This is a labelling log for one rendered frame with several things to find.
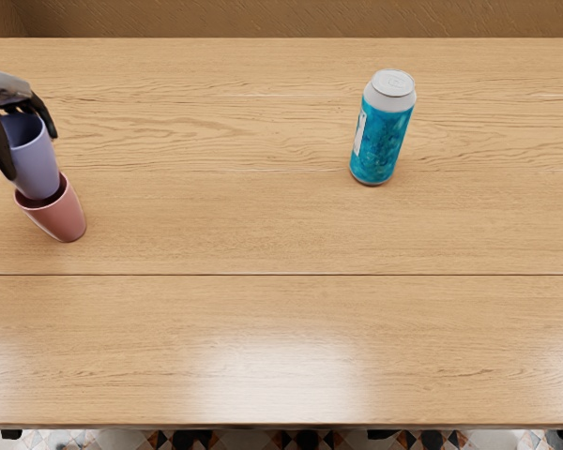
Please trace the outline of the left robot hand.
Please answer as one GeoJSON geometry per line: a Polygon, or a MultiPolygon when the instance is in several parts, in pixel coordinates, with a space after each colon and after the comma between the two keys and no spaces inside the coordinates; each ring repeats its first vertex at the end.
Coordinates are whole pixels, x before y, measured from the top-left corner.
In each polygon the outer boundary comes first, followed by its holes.
{"type": "MultiPolygon", "coordinates": [[[[11,113],[32,113],[44,123],[52,139],[58,133],[50,112],[31,85],[14,75],[0,71],[0,110],[11,113]]],[[[16,169],[10,154],[8,137],[0,121],[0,171],[9,181],[16,178],[16,169]]]]}

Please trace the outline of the lavender plastic cup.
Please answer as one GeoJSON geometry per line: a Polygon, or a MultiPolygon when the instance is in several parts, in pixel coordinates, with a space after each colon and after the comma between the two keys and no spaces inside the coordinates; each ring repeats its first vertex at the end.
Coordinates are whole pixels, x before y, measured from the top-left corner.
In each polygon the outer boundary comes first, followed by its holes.
{"type": "Polygon", "coordinates": [[[0,117],[16,169],[15,187],[31,200],[44,200],[60,186],[51,138],[44,122],[30,113],[0,117]]]}

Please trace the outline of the pink plastic cup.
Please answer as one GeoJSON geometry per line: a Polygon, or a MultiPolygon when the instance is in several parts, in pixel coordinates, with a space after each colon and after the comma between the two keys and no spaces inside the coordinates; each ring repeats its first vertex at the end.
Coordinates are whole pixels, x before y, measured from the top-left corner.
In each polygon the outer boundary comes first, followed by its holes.
{"type": "Polygon", "coordinates": [[[85,234],[86,220],[77,193],[62,172],[59,182],[59,189],[47,199],[28,199],[18,189],[13,199],[41,230],[59,242],[70,243],[85,234]]]}

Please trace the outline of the blue drink can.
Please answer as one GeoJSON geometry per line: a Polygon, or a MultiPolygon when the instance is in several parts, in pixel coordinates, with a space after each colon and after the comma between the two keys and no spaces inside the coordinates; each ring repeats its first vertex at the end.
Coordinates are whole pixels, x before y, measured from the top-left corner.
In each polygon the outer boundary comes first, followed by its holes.
{"type": "Polygon", "coordinates": [[[366,84],[349,169],[365,186],[393,175],[417,100],[414,79],[398,69],[376,71],[366,84]]]}

